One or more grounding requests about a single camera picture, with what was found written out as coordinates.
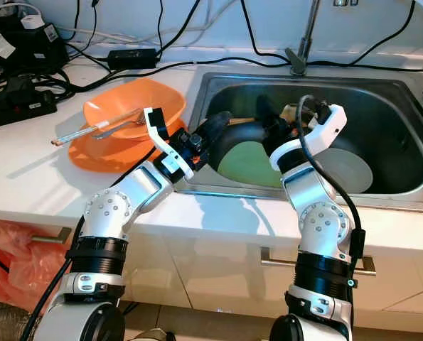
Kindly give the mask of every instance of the faucet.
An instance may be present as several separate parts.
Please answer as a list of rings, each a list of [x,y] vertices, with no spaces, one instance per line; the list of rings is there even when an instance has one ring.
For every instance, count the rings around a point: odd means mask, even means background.
[[[347,6],[347,3],[348,0],[333,0],[334,6]],[[358,0],[350,0],[350,5],[357,6]],[[290,73],[294,76],[304,76],[306,74],[309,50],[311,49],[312,44],[312,31],[314,29],[314,24],[316,23],[319,6],[320,0],[312,0],[306,32],[304,37],[301,38],[298,54],[296,54],[291,48],[285,49],[285,53],[291,62]]]

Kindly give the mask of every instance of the drawer handle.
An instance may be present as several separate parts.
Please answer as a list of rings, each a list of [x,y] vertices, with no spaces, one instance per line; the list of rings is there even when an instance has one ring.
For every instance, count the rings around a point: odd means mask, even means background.
[[[32,236],[31,240],[34,242],[44,242],[44,243],[54,243],[54,244],[64,244],[68,240],[69,234],[72,232],[72,229],[69,227],[63,227],[56,237],[46,237],[46,236]]]
[[[363,267],[355,269],[355,275],[375,276],[374,260],[371,256],[363,256]],[[260,247],[260,263],[267,266],[292,266],[296,261],[284,261],[282,259],[272,259],[271,249],[269,247]]]

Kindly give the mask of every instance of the metal fork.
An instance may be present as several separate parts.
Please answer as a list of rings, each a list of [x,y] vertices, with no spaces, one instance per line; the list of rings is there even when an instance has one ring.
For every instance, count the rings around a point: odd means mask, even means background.
[[[126,122],[124,122],[124,123],[121,123],[120,125],[118,125],[118,126],[116,126],[116,127],[114,127],[114,128],[111,128],[111,129],[109,129],[109,130],[107,130],[107,131],[104,131],[103,133],[101,133],[101,134],[98,134],[98,135],[92,135],[92,137],[94,138],[94,139],[97,139],[97,140],[102,140],[102,139],[105,139],[106,137],[109,137],[110,135],[112,135],[114,132],[116,132],[117,130],[120,130],[121,128],[124,128],[125,126],[127,126],[127,125],[129,125],[129,124],[132,124],[132,123],[134,123],[134,124],[138,124],[138,125],[142,125],[142,124],[145,124],[146,123],[146,121],[145,121],[145,115],[144,115],[144,113],[142,112],[140,115],[139,115],[139,117],[137,118],[137,120],[135,120],[135,121],[126,121]]]

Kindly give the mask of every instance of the red plastic bag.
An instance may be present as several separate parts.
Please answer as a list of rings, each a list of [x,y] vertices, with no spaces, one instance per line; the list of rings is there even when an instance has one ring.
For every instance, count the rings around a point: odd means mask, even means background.
[[[0,220],[0,261],[9,267],[9,273],[0,267],[0,302],[30,312],[63,265],[69,249],[62,244],[32,242],[34,234],[45,232]]]

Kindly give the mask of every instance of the white wall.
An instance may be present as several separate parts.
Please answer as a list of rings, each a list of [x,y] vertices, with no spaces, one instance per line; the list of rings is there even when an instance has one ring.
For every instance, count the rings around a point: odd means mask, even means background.
[[[190,22],[201,26],[206,4],[202,0]],[[395,32],[404,23],[410,0],[360,0],[358,6],[335,7],[322,0],[314,31],[315,51],[359,52]],[[59,26],[73,26],[76,0],[30,0],[45,20]],[[179,28],[194,0],[164,0],[162,28]],[[227,0],[213,0],[216,10]],[[310,0],[246,0],[257,45],[261,48],[297,48],[304,33]],[[92,28],[91,0],[81,0],[80,28]],[[159,0],[100,0],[97,30],[144,37],[156,32]],[[178,42],[187,43],[198,33],[186,33]],[[236,1],[200,39],[196,46],[250,47],[240,1]],[[410,26],[379,52],[423,55],[423,8],[417,5]]]

